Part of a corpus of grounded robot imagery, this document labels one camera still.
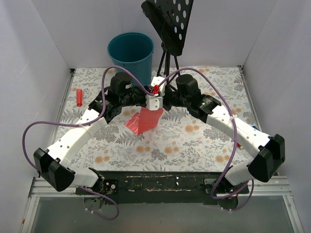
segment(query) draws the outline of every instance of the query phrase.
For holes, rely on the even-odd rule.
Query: floral tablecloth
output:
[[[239,70],[236,67],[196,67],[210,78],[228,101],[232,112],[250,125],[255,116],[248,101]],[[62,122],[74,123],[98,95],[104,68],[76,70],[71,91],[63,112]],[[197,79],[202,93],[216,96],[214,90],[198,74],[186,71]],[[110,84],[115,71],[109,70],[105,80]],[[83,90],[83,105],[76,106],[76,89]],[[104,129],[76,154],[72,165],[93,167],[97,170],[118,171],[222,171],[233,147],[232,140],[221,131],[202,123],[187,113],[185,108],[164,111],[157,127],[136,135],[125,127],[125,122],[140,107],[123,108]],[[69,128],[59,127],[60,138]],[[250,159],[245,150],[237,150],[233,164]]]

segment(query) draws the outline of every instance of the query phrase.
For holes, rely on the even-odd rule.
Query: music stand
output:
[[[157,76],[160,75],[164,58],[164,74],[169,75],[171,55],[174,57],[176,68],[179,69],[177,56],[182,54],[184,48],[192,4],[193,0],[146,0],[141,5],[143,13],[162,40],[163,53]]]

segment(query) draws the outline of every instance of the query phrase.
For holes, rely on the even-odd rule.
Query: cable tie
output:
[[[82,128],[82,129],[84,129],[84,130],[88,133],[88,135],[89,135],[90,137],[93,137],[93,135],[89,132],[89,130],[87,129],[87,127],[85,127],[82,123],[79,123],[79,127]]]
[[[230,116],[230,121],[232,121],[233,119],[235,119],[237,117],[238,117],[237,115]]]

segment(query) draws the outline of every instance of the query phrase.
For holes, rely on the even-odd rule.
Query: teal bucket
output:
[[[107,50],[114,65],[130,71],[144,86],[149,84],[154,44],[148,36],[141,33],[118,35],[109,42]]]

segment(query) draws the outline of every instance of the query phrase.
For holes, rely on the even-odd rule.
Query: glass panel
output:
[[[199,203],[122,204],[120,216],[106,221],[85,210],[83,198],[40,198],[32,233],[85,232],[294,232],[283,197],[252,197],[233,213]],[[115,214],[104,205],[103,214]]]

